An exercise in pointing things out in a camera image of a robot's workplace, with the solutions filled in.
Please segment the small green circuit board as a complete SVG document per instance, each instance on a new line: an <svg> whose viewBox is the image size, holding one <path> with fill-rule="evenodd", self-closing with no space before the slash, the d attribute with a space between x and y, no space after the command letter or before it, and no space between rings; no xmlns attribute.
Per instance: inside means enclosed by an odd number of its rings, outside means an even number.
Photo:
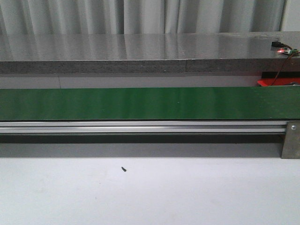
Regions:
<svg viewBox="0 0 300 225"><path fill-rule="evenodd" d="M288 47L282 47L278 51L278 53L286 54L286 55L299 55L300 51L298 49L290 49Z"/></svg>

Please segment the black usb plug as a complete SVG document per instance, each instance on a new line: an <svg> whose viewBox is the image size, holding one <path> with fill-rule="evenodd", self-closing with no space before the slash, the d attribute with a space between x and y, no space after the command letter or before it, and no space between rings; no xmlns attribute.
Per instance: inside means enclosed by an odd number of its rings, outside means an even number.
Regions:
<svg viewBox="0 0 300 225"><path fill-rule="evenodd" d="M274 41L271 43L271 46L277 49L284 48L284 44L278 41Z"/></svg>

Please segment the grey curtain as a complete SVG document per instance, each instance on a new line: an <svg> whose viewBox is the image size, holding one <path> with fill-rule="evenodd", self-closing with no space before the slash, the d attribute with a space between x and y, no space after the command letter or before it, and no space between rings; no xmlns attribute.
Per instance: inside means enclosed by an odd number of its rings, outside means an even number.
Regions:
<svg viewBox="0 0 300 225"><path fill-rule="evenodd" d="M283 0L3 0L0 32L163 34L278 31Z"/></svg>

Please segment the red plastic tray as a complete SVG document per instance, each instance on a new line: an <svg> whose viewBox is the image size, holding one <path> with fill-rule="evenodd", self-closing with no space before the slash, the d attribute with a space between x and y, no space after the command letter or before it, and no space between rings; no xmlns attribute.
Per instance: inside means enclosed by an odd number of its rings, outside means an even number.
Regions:
<svg viewBox="0 0 300 225"><path fill-rule="evenodd" d="M270 78L260 79L257 81L257 84L262 87L267 86L299 86L299 78L279 78L276 81Z"/></svg>

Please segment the steel conveyor bracket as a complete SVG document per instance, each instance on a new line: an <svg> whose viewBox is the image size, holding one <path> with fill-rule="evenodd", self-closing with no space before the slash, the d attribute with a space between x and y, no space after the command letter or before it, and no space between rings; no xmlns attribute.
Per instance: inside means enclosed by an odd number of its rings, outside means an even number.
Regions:
<svg viewBox="0 0 300 225"><path fill-rule="evenodd" d="M292 121L286 125L285 139L281 154L282 159L300 158L300 122Z"/></svg>

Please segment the green conveyor belt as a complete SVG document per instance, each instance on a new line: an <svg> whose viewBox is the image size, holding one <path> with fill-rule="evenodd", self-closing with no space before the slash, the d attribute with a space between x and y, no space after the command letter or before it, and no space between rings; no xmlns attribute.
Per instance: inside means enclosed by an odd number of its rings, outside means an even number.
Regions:
<svg viewBox="0 0 300 225"><path fill-rule="evenodd" d="M298 120L299 87L2 89L2 121Z"/></svg>

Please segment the aluminium conveyor rail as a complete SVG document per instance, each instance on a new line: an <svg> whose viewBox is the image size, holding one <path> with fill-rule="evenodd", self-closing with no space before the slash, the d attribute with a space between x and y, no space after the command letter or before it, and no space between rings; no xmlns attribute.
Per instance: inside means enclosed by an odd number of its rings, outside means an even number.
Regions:
<svg viewBox="0 0 300 225"><path fill-rule="evenodd" d="M1 134L284 133L287 121L44 121L1 122Z"/></svg>

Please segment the grey stone shelf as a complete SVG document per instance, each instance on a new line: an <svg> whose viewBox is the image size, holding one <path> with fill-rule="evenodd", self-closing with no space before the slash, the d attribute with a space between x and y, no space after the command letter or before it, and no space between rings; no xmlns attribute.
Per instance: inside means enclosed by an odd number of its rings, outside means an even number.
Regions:
<svg viewBox="0 0 300 225"><path fill-rule="evenodd" d="M117 74L299 71L300 59L277 52L299 48L288 32L181 34L2 35L2 74Z"/></svg>

